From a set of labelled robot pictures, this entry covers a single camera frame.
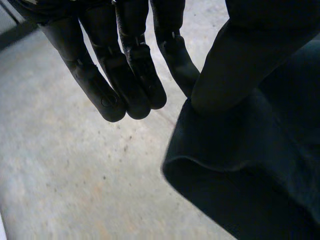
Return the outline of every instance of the black fabric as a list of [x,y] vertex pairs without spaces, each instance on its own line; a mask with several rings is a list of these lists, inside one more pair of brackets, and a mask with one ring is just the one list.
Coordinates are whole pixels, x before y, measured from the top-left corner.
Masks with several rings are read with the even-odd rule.
[[320,238],[319,65],[311,41],[229,111],[181,110],[164,176],[237,239]]

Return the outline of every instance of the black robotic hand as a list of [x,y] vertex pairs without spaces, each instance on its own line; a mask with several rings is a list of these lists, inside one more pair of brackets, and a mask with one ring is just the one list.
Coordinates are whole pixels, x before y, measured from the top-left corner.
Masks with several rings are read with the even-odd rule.
[[[73,77],[101,115],[110,122],[126,112],[143,119],[162,108],[167,96],[146,44],[149,0],[10,0],[29,21],[39,24]],[[157,44],[169,70],[189,97],[199,76],[180,28],[185,0],[151,0]],[[93,63],[82,23],[109,82]],[[120,40],[124,54],[118,44]]]

